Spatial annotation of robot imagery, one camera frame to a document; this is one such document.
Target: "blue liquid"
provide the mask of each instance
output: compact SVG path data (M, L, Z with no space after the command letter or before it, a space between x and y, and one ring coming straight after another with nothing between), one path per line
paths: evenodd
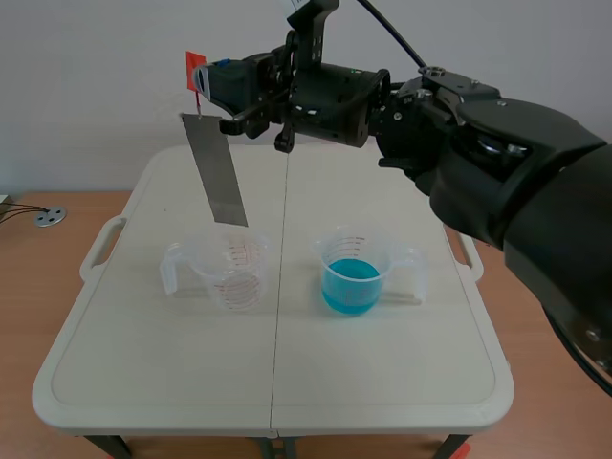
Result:
M371 279L377 277L379 272L369 263L345 258L335 261L330 269L351 279ZM332 309L344 314L363 314L376 304L381 295L383 280L371 282L354 282L342 279L327 270L322 278L323 298Z

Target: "empty measuring cup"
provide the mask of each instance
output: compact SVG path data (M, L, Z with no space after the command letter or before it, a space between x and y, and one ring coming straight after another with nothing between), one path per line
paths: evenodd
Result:
M316 242L322 264L321 290L333 309L362 314L381 296L384 281L393 268L409 268L412 296L424 301L426 266L419 251L385 237L379 229L345 226Z
M248 310L267 290L268 249L269 243L261 235L223 232L172 244L160 265L165 293L172 295L178 290L176 268L187 263L222 307Z

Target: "white table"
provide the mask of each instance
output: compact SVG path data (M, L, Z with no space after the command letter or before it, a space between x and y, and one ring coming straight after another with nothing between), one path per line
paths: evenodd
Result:
M83 262L83 289L33 388L45 423L117 458L128 457L121 435L457 434L447 454L506 414L513 380L475 286L477 252L465 238L472 270L454 261L426 199L377 168L375 146L300 145L289 157L233 146L232 156L251 228L272 242L262 304L236 314L164 295L164 248L213 221L188 147L160 153ZM337 316L311 245L372 218L426 253L427 301L406 304L399 270L373 310Z

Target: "measuring cup with blue liquid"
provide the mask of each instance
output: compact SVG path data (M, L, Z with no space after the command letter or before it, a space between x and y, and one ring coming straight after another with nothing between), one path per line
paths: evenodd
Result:
M392 241L383 231L359 226L338 227L315 246L322 265L321 292L332 309L349 315L365 313L378 302L385 280L399 266L408 268L406 275L410 277L413 298L425 301L423 256Z

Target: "white wall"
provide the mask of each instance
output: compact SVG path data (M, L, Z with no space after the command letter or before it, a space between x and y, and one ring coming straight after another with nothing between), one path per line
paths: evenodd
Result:
M610 0L374 3L427 63L561 110L612 141ZM132 187L156 151L186 142L177 114L194 103L184 51L239 58L280 45L287 30L276 0L4 0L0 187ZM417 76L354 0L330 16L325 46L327 62Z

